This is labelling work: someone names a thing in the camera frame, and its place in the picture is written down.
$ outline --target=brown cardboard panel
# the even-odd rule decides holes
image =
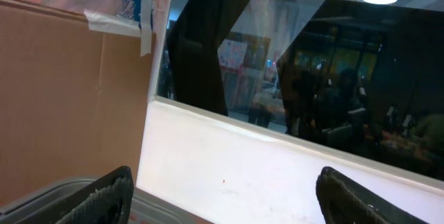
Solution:
[[[135,176],[152,60],[140,39],[16,5],[0,3],[0,205],[123,164]]]

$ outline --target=cardboard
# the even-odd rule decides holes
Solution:
[[[121,165],[135,179],[151,62],[150,54],[140,57],[139,37],[90,31],[83,15],[0,0],[0,206]]]

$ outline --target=gray bin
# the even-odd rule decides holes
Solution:
[[[0,208],[0,224],[13,224],[55,204],[98,178],[61,180]],[[134,190],[130,224],[188,224],[198,219],[140,189]]]

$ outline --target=white tape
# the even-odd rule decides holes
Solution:
[[[140,56],[151,53],[151,0],[142,0],[140,5],[140,26],[142,37],[140,42]]]
[[[139,23],[130,19],[122,19],[111,15],[105,15],[91,10],[85,10],[89,29],[104,33],[114,33],[133,37],[140,37]]]

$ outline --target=person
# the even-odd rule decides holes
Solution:
[[[327,88],[318,97],[318,118],[316,124],[320,129],[335,128],[345,123],[351,110],[362,107],[355,96],[357,73],[348,68],[341,72],[338,87]]]
[[[444,161],[444,114],[430,114],[421,120],[414,130],[424,147]]]

